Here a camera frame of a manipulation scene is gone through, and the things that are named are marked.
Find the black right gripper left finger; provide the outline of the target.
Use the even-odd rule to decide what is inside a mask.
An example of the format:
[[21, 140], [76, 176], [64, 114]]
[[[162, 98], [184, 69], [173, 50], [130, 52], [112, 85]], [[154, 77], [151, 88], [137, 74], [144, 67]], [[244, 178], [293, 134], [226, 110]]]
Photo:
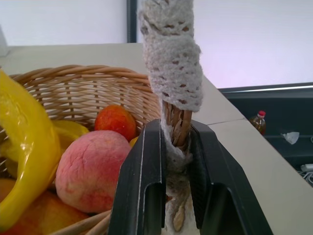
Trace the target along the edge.
[[160, 119], [147, 123], [121, 166], [110, 235], [159, 235], [164, 227], [166, 146]]

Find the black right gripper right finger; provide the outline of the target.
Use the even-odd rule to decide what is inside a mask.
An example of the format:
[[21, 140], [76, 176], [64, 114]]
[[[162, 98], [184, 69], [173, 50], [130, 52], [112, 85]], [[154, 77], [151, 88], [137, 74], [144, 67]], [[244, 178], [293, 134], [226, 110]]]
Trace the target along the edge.
[[188, 174], [200, 234], [272, 234], [240, 164], [209, 126], [193, 121], [191, 127]]

